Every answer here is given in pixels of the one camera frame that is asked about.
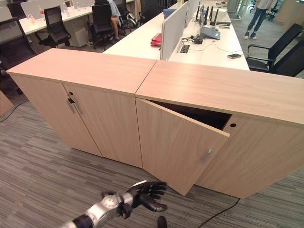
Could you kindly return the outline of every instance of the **chair armrest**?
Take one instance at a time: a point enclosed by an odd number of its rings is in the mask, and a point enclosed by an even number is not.
[[[258,45],[258,44],[249,44],[248,45],[248,49],[247,49],[247,52],[248,52],[248,55],[249,55],[249,48],[250,47],[258,47],[258,48],[263,48],[263,49],[267,49],[267,50],[269,50],[270,48],[269,47],[266,47],[266,46],[262,46],[262,45]]]
[[[275,62],[276,59],[268,59],[268,58],[260,58],[260,57],[254,57],[254,56],[248,56],[246,59],[252,58],[252,59],[258,59],[262,61],[267,61],[267,62]]]

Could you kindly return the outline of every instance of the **chair backrest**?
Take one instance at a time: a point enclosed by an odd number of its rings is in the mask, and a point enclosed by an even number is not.
[[[20,0],[20,1],[11,2],[11,3],[7,4],[12,17],[18,17],[19,19],[27,17],[21,7],[21,3],[26,2],[26,1],[27,0]]]
[[[114,0],[114,2],[122,16],[128,14],[127,0]]]
[[[93,21],[96,25],[111,24],[111,6],[110,4],[92,6]]]
[[[60,6],[44,9],[44,15],[47,23],[47,32],[56,43],[58,40],[70,36],[63,24]]]
[[[269,59],[276,59],[278,55],[288,46],[288,44],[301,32],[303,31],[303,27],[298,24],[293,24],[283,36],[271,47],[268,52]]]
[[[5,70],[35,55],[17,17],[0,22],[0,60]]]
[[[270,73],[294,77],[304,70],[304,40],[295,45],[272,68]]]
[[[158,0],[141,0],[142,16],[145,17],[145,22],[156,17],[159,13]]]

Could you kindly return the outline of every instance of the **black office chair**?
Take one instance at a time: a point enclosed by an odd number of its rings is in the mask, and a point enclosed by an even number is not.
[[[50,46],[51,48],[56,48],[56,46],[63,43],[66,46],[70,46],[71,35],[63,24],[60,6],[44,9],[44,15],[47,23],[47,32],[40,31],[35,33],[39,44]],[[48,33],[48,37],[42,40],[39,33]]]
[[[278,11],[279,11],[279,9],[278,9],[278,7],[277,7],[277,3],[278,3],[278,2],[279,2],[279,1],[276,1],[276,4],[275,4],[274,8],[271,9],[271,12],[269,12],[269,13],[267,14],[266,18],[268,18],[268,20],[271,20],[271,19],[273,19],[273,18],[276,17],[276,14],[277,14]]]
[[[111,6],[110,4],[95,5],[92,6],[93,20],[90,29],[92,32],[93,48],[96,49],[97,37],[100,36],[103,41],[103,47],[105,50],[104,42],[109,41],[114,34],[114,30],[111,25]]]
[[[269,73],[294,77],[304,70],[304,40],[269,69]]]
[[[0,68],[4,71],[36,55],[17,17],[0,22],[0,37]]]
[[[275,63],[276,58],[278,55],[287,47],[287,45],[301,32],[303,32],[304,28],[301,25],[293,24],[289,30],[280,37],[280,39],[272,46],[272,47],[265,47],[256,44],[250,44],[248,46],[248,56],[246,58],[249,69],[253,71],[262,71],[267,72],[268,69]],[[268,58],[260,58],[260,57],[253,57],[249,54],[250,47],[258,47],[268,50]]]
[[[12,17],[18,17],[19,19],[27,17],[21,7],[21,3],[25,2],[25,1],[27,1],[27,0],[15,1],[15,2],[11,2],[11,3],[7,4]]]
[[[140,25],[160,14],[158,0],[141,0]]]
[[[248,6],[248,9],[250,9],[250,13],[252,13],[253,9],[256,6],[256,0],[251,0],[250,3],[252,4],[252,6]]]
[[[121,29],[125,30],[126,28],[137,28],[138,21],[136,20],[135,16],[127,9],[127,0],[114,0],[114,2],[121,15]]]

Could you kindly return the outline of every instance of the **wood grain surface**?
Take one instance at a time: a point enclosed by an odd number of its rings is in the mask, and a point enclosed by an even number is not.
[[[146,100],[136,107],[143,169],[186,195],[229,134]]]
[[[0,116],[14,107],[13,103],[0,91]]]
[[[136,97],[304,124],[304,80],[293,77],[157,61]]]
[[[52,48],[8,73],[134,94],[155,60]]]
[[[64,84],[102,155],[142,167],[134,96]]]
[[[245,198],[304,167],[301,128],[233,115],[224,131],[230,137],[196,182],[202,187]]]
[[[61,83],[11,76],[67,145],[101,156],[80,116],[69,108],[67,93]]]

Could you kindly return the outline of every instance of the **person's leg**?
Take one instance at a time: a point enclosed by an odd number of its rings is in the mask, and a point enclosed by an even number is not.
[[[266,15],[267,15],[266,11],[267,11],[266,9],[262,10],[260,18],[258,19],[257,24],[255,26],[255,29],[254,29],[253,33],[250,35],[250,37],[252,39],[257,39],[256,32],[258,31],[258,29],[260,28],[261,24],[263,23],[263,20],[266,18]]]
[[[252,27],[255,25],[255,23],[256,23],[258,17],[259,17],[260,14],[261,14],[261,11],[262,11],[261,9],[258,9],[258,8],[256,9],[253,18],[252,18],[251,22],[250,22],[249,25],[248,25],[247,32],[246,32],[245,35],[244,35],[244,39],[248,39],[249,32],[250,32],[250,30],[252,29]]]
[[[260,16],[261,12],[262,12],[261,9],[259,9],[259,8],[256,9],[253,18],[252,18],[251,22],[248,25],[247,31],[250,31],[252,29],[252,27],[255,25],[255,23],[256,23],[258,17]]]
[[[261,12],[260,18],[258,19],[257,24],[256,24],[255,29],[254,29],[255,32],[258,31],[258,29],[260,28],[260,26],[263,23],[263,20],[266,18],[266,15],[267,15],[266,11],[267,10],[265,9]]]
[[[114,29],[115,38],[119,39],[119,36],[118,36],[118,23],[119,23],[118,17],[112,16],[111,22],[112,22],[112,27]]]

